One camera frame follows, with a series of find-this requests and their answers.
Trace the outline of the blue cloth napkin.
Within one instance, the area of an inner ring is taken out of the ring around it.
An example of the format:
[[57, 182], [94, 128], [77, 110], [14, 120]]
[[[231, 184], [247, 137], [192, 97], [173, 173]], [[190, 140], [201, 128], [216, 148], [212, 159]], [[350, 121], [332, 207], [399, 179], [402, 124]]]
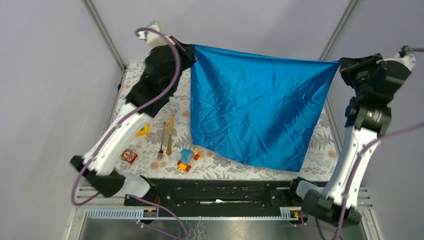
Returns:
[[244, 165], [299, 172], [339, 62], [205, 45], [194, 54], [193, 143]]

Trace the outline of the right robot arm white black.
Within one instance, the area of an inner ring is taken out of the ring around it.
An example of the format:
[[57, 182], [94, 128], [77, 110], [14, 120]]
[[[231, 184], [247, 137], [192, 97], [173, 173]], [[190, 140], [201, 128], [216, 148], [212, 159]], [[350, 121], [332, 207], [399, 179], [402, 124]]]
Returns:
[[395, 57], [376, 53], [362, 58], [343, 57], [339, 72], [355, 91], [345, 110], [344, 142], [332, 176], [323, 189], [302, 177], [292, 180], [287, 201], [301, 212], [337, 227], [359, 224], [359, 188], [370, 158], [391, 123], [389, 103], [416, 64], [405, 45]]

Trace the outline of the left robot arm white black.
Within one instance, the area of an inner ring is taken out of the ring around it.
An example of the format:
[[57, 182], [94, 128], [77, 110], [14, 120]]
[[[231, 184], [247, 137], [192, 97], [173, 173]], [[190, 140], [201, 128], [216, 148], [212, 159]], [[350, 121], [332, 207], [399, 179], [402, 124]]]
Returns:
[[70, 164], [77, 171], [84, 169], [85, 179], [104, 197], [109, 198], [116, 194], [133, 195], [142, 205], [148, 206], [155, 200], [155, 192], [150, 184], [143, 177], [116, 170], [115, 165], [136, 133], [169, 102], [169, 98], [177, 90], [178, 83], [175, 82], [164, 96], [151, 105], [126, 117], [137, 107], [161, 94], [175, 75], [175, 57], [168, 45], [153, 48], [144, 64], [145, 68], [139, 81], [128, 92], [121, 111], [109, 127], [114, 131], [107, 131], [83, 156], [73, 156]]

